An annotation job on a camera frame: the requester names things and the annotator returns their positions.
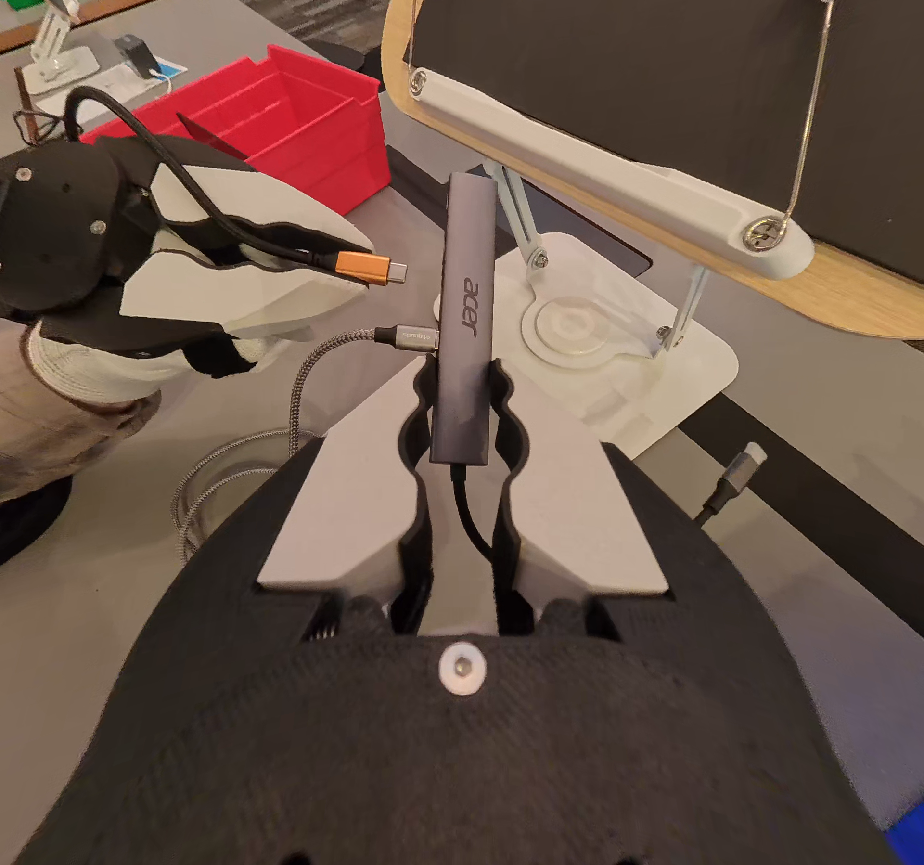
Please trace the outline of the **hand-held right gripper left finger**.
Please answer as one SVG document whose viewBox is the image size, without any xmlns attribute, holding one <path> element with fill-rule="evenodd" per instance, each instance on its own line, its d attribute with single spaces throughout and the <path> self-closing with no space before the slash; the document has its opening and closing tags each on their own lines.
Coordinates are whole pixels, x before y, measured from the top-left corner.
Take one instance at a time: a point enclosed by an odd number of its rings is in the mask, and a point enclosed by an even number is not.
<svg viewBox="0 0 924 865">
<path fill-rule="evenodd" d="M 435 360 L 414 359 L 324 436 L 258 576 L 286 592 L 369 597 L 419 624 L 433 528 L 418 465 L 431 445 Z"/>
</svg>

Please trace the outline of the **person's left forearm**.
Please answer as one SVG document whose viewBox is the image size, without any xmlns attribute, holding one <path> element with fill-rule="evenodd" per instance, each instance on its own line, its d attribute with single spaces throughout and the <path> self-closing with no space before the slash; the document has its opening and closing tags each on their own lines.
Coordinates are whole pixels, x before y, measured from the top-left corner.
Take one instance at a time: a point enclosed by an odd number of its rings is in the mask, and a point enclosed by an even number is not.
<svg viewBox="0 0 924 865">
<path fill-rule="evenodd" d="M 160 391 L 105 406 L 62 397 L 27 362 L 28 336 L 22 327 L 2 329 L 2 503 L 94 464 L 140 432 L 162 401 Z"/>
</svg>

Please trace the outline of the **printed paper leaflet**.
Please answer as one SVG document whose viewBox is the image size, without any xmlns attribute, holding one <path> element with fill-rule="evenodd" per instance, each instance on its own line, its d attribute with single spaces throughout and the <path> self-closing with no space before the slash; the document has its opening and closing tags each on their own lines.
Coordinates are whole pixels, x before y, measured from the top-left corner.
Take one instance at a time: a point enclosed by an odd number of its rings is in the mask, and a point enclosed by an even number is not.
<svg viewBox="0 0 924 865">
<path fill-rule="evenodd" d="M 177 77 L 187 72 L 184 66 L 170 61 L 156 63 L 154 72 L 143 76 L 131 62 L 122 62 L 90 77 L 86 84 L 99 89 L 121 104 L 128 104 L 144 95 L 153 97 L 169 94 Z"/>
</svg>

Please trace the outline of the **red plastic bin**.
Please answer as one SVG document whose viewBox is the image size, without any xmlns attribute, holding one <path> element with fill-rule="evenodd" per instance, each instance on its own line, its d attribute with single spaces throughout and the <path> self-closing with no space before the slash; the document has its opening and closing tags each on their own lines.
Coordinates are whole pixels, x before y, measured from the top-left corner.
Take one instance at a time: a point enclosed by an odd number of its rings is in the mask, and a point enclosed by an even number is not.
<svg viewBox="0 0 924 865">
<path fill-rule="evenodd" d="M 133 115 L 157 135 L 190 139 L 179 116 L 277 178 L 346 215 L 391 182 L 374 77 L 269 45 L 186 84 Z"/>
</svg>

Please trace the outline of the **person's left hand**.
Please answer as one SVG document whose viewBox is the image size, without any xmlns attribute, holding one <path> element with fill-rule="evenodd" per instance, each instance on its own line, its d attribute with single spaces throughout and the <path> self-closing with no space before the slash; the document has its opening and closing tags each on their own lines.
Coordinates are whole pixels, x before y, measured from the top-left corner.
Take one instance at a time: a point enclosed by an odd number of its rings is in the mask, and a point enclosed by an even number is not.
<svg viewBox="0 0 924 865">
<path fill-rule="evenodd" d="M 150 397 L 197 370 L 182 350 L 152 359 L 132 359 L 61 343 L 40 336 L 38 326 L 25 337 L 25 359 L 37 378 L 58 395 L 94 407 L 116 407 Z"/>
</svg>

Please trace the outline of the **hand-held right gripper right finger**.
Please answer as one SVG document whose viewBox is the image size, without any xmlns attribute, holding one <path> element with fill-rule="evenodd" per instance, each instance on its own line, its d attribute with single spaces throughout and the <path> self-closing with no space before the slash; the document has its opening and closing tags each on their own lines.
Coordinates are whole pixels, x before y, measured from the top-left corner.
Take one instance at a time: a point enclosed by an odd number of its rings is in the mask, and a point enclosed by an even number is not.
<svg viewBox="0 0 924 865">
<path fill-rule="evenodd" d="M 491 540 L 498 633 L 531 634 L 564 600 L 657 598 L 669 584 L 603 443 L 508 361 L 494 361 L 495 450 L 508 474 Z"/>
</svg>

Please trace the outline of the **metal stand bracket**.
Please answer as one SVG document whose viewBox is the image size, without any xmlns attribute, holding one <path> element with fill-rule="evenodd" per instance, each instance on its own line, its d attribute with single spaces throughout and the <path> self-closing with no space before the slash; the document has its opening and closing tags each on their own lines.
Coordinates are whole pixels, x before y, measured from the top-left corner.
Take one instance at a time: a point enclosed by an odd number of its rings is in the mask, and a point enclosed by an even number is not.
<svg viewBox="0 0 924 865">
<path fill-rule="evenodd" d="M 515 170 L 491 159 L 484 159 L 481 165 L 496 184 L 502 210 L 526 269 L 542 271 L 549 264 L 549 257 L 530 210 L 523 179 Z"/>
<path fill-rule="evenodd" d="M 710 270 L 705 266 L 694 266 L 689 280 L 687 293 L 683 304 L 677 309 L 673 322 L 664 325 L 657 332 L 660 347 L 655 353 L 656 357 L 676 349 L 686 336 L 687 330 L 695 320 L 706 285 L 709 281 Z"/>
</svg>

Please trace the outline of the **black bin divider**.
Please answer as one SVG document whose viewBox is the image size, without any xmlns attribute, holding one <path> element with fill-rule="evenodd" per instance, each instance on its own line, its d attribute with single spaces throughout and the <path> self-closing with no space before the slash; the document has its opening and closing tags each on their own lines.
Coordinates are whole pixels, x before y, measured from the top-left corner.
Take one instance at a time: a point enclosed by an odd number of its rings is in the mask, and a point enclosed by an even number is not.
<svg viewBox="0 0 924 865">
<path fill-rule="evenodd" d="M 238 150 L 230 143 L 224 141 L 221 137 L 204 128 L 200 123 L 177 112 L 177 118 L 190 137 L 199 143 L 207 145 L 225 155 L 231 156 L 239 161 L 246 162 L 248 155 Z"/>
</svg>

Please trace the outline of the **black textured pad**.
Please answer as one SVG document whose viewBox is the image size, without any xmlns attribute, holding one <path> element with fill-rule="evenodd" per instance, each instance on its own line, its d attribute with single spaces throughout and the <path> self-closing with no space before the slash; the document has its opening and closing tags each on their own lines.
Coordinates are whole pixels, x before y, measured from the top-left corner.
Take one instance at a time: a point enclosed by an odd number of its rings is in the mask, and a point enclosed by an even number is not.
<svg viewBox="0 0 924 865">
<path fill-rule="evenodd" d="M 61 516 L 71 495 L 72 477 L 1 503 L 1 565 L 44 535 Z"/>
</svg>

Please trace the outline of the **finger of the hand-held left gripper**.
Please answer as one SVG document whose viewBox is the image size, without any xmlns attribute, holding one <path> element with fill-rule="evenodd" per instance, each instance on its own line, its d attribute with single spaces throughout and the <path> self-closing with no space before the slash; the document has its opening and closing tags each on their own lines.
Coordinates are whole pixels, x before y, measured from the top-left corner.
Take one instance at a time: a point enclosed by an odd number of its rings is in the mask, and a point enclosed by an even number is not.
<svg viewBox="0 0 924 865">
<path fill-rule="evenodd" d="M 165 163 L 157 166 L 152 204 L 160 220 L 152 253 L 212 258 L 225 249 L 257 258 L 373 255 L 370 239 L 338 212 L 284 182 L 252 171 L 184 166 L 184 172 L 232 224 L 211 217 Z"/>
<path fill-rule="evenodd" d="M 126 282 L 126 317 L 210 323 L 238 338 L 292 336 L 364 297 L 363 283 L 308 268 L 269 271 L 249 262 L 216 268 L 174 250 L 148 258 Z"/>
</svg>

